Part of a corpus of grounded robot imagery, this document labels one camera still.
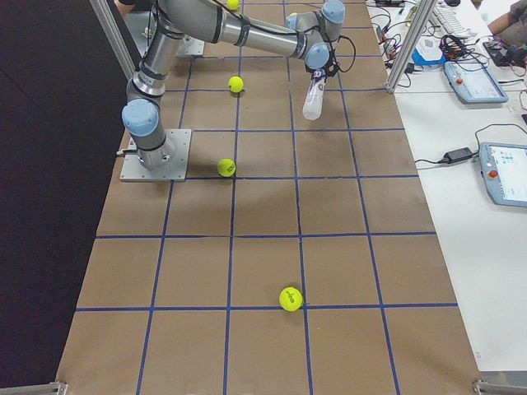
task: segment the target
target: yellow ball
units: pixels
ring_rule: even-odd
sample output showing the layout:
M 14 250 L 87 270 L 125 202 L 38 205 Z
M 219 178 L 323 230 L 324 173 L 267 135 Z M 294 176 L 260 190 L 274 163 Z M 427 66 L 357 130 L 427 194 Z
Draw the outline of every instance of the yellow ball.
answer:
M 240 93 L 244 89 L 244 80 L 238 76 L 233 76 L 229 79 L 229 89 L 232 93 Z
M 236 172 L 236 163 L 232 159 L 217 162 L 217 172 L 221 177 L 231 177 Z
M 302 293 L 292 286 L 284 288 L 282 292 L 280 292 L 279 300 L 280 305 L 286 311 L 297 311 L 304 302 Z
M 231 11 L 236 11 L 239 6 L 240 2 L 238 0 L 227 0 L 227 8 Z

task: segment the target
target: metal post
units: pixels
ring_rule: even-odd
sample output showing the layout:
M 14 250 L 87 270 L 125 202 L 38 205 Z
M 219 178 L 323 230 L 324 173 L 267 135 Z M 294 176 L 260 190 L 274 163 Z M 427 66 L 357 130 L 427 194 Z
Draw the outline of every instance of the metal post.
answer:
M 527 388 L 525 387 L 489 384 L 481 380 L 474 381 L 473 388 L 477 395 L 482 395 L 483 393 L 492 395 L 527 395 Z
M 110 10 L 107 0 L 90 0 L 90 4 L 96 12 L 97 18 L 99 18 L 99 23 L 114 50 L 115 57 L 119 61 L 126 79 L 129 80 L 135 72 L 135 66 L 133 65 L 132 57 L 130 57 L 130 53 L 126 48 L 117 23 L 115 23 L 114 15 Z
M 399 51 L 394 65 L 392 66 L 392 71 L 389 74 L 388 81 L 385 83 L 388 93 L 395 92 L 395 88 L 399 84 L 399 80 L 401 79 L 404 70 L 406 70 L 410 55 L 415 49 L 419 37 L 421 37 L 422 28 L 427 24 L 428 18 L 430 17 L 435 5 L 436 0 L 421 0 L 421 3 L 417 7 L 415 17 L 413 18 L 408 34 L 404 39 L 403 47 Z
M 0 395 L 66 395 L 67 391 L 67 384 L 56 382 L 26 387 L 0 388 Z

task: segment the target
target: grid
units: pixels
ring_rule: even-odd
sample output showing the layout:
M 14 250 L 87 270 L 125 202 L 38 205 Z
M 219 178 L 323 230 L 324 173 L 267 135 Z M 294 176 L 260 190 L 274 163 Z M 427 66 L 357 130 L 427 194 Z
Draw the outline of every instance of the grid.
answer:
M 163 123 L 194 129 L 189 175 L 119 184 L 116 164 L 58 372 L 74 393 L 471 393 L 477 370 L 366 7 L 346 4 L 359 71 L 329 82 L 314 123 L 299 118 L 295 61 L 212 46 L 176 63 Z M 266 21 L 312 9 L 242 7 Z M 224 87 L 236 72 L 241 95 Z M 215 174 L 223 156 L 233 179 Z M 277 305 L 288 285 L 305 298 L 294 314 Z M 86 352 L 105 345 L 112 356 Z

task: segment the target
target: light blue joint cap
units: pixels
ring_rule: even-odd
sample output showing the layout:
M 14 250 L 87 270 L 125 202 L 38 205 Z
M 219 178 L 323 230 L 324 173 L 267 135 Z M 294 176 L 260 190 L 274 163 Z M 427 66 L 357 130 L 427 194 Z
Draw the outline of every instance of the light blue joint cap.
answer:
M 332 23 L 340 25 L 344 22 L 346 7 L 340 0 L 329 0 L 322 6 L 322 14 Z
M 305 56 L 305 65 L 313 70 L 322 68 L 329 60 L 328 47 L 324 43 L 313 45 Z
M 291 14 L 290 16 L 286 16 L 286 28 L 293 30 L 296 28 L 297 16 L 297 14 Z
M 123 108 L 123 124 L 130 134 L 145 137 L 154 132 L 159 123 L 156 106 L 148 100 L 135 99 Z

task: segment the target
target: cable connector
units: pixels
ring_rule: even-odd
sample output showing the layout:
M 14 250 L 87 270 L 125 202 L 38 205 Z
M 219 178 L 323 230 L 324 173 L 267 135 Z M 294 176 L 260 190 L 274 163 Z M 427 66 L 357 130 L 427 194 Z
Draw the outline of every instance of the cable connector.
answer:
M 437 163 L 451 165 L 452 163 L 472 159 L 475 155 L 476 154 L 474 154 L 468 147 L 460 148 L 459 150 L 446 152 L 443 155 L 443 159 L 439 160 Z

